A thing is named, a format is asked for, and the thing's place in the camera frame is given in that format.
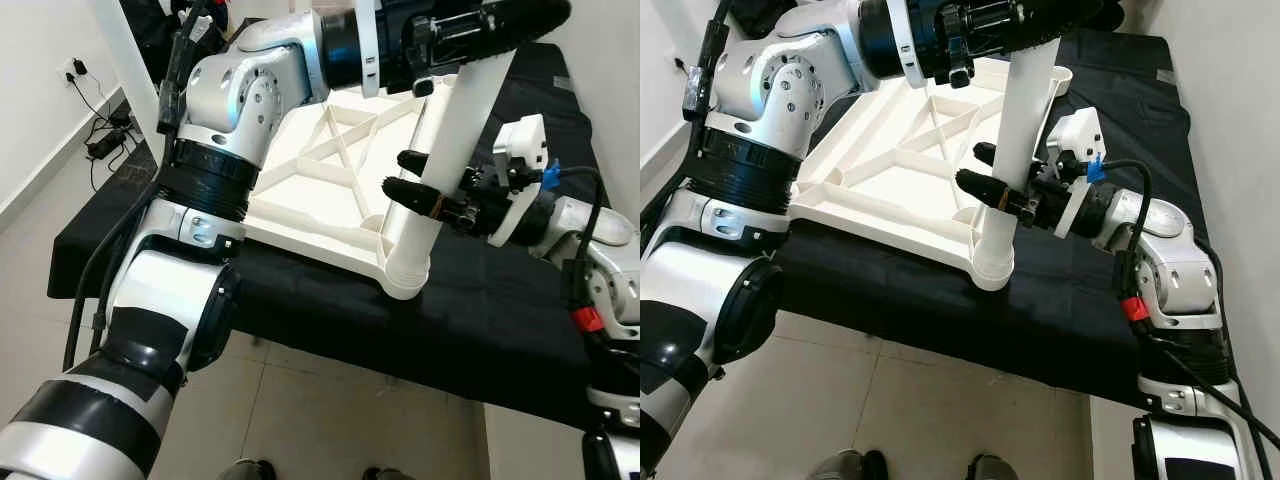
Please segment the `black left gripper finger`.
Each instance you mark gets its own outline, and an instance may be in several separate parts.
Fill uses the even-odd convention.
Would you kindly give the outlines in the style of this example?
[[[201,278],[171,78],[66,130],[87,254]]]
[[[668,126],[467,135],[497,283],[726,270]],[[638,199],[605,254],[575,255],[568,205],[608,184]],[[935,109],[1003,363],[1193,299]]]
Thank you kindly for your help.
[[[566,0],[506,0],[483,3],[480,32],[470,41],[471,51],[509,51],[540,38],[567,22],[572,12]]]
[[[1005,32],[1001,54],[1033,49],[1074,29],[1115,31],[1126,17],[1120,1],[1030,0],[1015,6],[1020,15]]]

